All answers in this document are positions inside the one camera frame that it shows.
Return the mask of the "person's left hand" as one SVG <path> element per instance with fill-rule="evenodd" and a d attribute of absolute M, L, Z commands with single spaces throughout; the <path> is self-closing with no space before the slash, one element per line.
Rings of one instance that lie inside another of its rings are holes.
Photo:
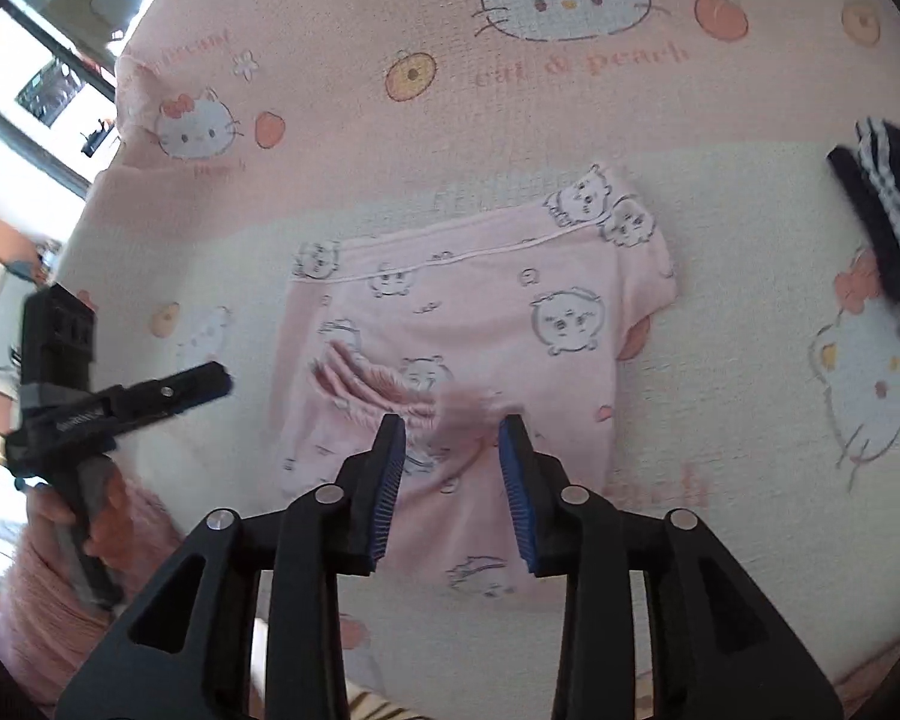
<path fill-rule="evenodd" d="M 61 557 L 56 527 L 69 527 L 73 520 L 73 512 L 52 488 L 42 484 L 27 493 L 27 533 L 30 541 L 41 559 L 64 577 L 68 577 L 68 567 Z M 113 470 L 107 483 L 105 504 L 92 520 L 84 553 L 98 557 L 109 569 L 126 572 L 133 562 L 133 541 L 133 521 L 125 478 L 119 470 Z"/>

